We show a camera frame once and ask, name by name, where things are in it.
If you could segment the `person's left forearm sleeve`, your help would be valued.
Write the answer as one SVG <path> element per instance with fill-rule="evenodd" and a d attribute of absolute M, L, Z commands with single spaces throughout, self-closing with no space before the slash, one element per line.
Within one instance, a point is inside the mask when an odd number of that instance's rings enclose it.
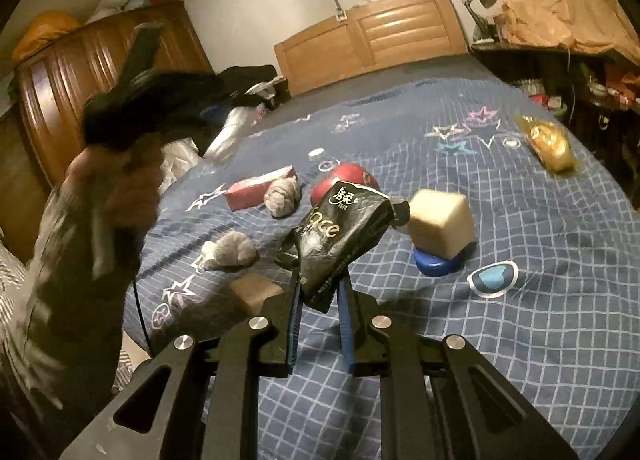
<path fill-rule="evenodd" d="M 54 189 L 26 278 L 1 300 L 2 458 L 58 458 L 111 401 L 141 244 L 94 276 L 109 248 L 88 200 Z"/>

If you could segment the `person's left hand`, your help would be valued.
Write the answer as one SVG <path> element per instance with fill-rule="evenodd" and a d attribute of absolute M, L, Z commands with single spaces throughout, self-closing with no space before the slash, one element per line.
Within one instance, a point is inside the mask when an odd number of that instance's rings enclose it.
<path fill-rule="evenodd" d="M 99 189 L 112 227 L 147 232 L 157 220 L 163 160 L 157 135 L 140 139 L 126 152 L 88 146 L 67 167 L 61 189 L 78 199 Z"/>

